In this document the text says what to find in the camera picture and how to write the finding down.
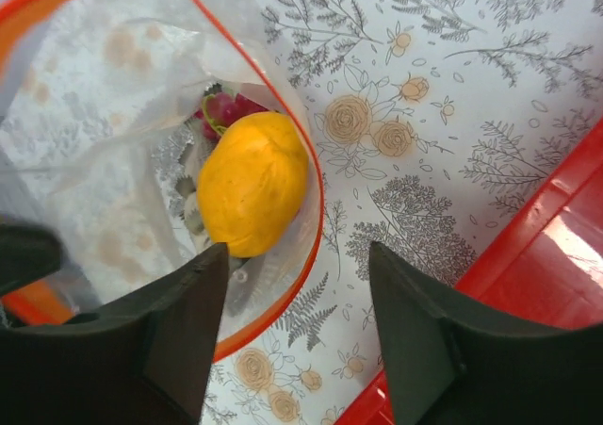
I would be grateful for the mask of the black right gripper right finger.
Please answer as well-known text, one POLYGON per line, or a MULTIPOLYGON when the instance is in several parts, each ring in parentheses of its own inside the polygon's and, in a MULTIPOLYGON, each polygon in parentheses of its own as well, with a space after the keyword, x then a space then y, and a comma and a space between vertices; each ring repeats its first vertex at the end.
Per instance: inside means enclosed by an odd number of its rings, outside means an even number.
POLYGON ((398 424, 598 424, 602 328, 575 331, 497 311, 380 242, 368 271, 398 424))

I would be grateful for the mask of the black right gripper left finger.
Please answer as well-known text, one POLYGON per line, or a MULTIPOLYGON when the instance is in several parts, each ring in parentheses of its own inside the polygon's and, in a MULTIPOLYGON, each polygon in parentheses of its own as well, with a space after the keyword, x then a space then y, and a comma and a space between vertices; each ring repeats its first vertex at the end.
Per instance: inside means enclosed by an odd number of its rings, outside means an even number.
POLYGON ((215 244, 64 324, 2 331, 2 423, 198 423, 228 279, 215 244))

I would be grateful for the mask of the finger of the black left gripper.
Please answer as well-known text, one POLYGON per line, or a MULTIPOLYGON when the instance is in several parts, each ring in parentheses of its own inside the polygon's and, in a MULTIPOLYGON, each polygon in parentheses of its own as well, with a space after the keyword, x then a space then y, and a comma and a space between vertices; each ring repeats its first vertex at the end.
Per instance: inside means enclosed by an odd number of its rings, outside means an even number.
POLYGON ((1 295, 61 268, 64 247, 49 228, 23 221, 1 224, 1 295))

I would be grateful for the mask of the clear zip top bag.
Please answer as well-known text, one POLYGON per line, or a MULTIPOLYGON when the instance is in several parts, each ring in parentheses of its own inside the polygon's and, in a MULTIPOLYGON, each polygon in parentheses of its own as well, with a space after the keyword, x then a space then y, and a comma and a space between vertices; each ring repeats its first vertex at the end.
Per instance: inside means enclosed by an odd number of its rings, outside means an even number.
POLYGON ((279 243, 232 277, 215 356, 250 343, 317 258, 324 187, 304 106, 258 42, 254 0, 7 0, 1 70, 47 31, 1 124, 1 209, 58 231, 76 268, 3 297, 22 321, 60 324, 182 266, 202 249, 174 181, 208 148, 192 119, 219 82, 289 115, 309 159, 304 202, 279 243))

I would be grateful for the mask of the red grape bunch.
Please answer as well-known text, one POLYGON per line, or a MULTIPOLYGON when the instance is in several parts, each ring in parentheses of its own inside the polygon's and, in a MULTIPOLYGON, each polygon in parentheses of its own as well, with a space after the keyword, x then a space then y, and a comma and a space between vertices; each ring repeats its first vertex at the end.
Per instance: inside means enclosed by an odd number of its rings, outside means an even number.
POLYGON ((267 109, 240 93, 235 96, 227 92, 217 92, 205 96, 199 110, 194 114, 201 121, 203 135, 210 140, 218 140, 237 120, 267 109))

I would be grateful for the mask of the grey plastic fish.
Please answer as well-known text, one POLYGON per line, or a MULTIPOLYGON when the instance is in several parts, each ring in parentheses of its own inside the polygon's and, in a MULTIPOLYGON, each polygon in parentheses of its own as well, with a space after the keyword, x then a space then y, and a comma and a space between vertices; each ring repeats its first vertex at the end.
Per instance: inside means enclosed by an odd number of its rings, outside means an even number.
MULTIPOLYGON (((219 82, 215 82, 205 89, 202 99, 217 92, 236 95, 233 90, 219 82)), ((193 141, 187 144, 178 158, 178 162, 184 168, 184 173, 177 178, 174 188, 184 199, 180 218, 189 231, 195 248, 202 252, 208 249, 213 241, 204 226, 204 220, 197 203, 198 174, 201 166, 216 148, 219 140, 210 140, 203 135, 201 121, 194 114, 185 122, 185 128, 192 134, 193 141)), ((252 297, 258 294, 264 262, 265 257, 263 255, 253 258, 237 258, 232 255, 229 257, 229 284, 225 300, 227 316, 238 317, 250 306, 252 297)))

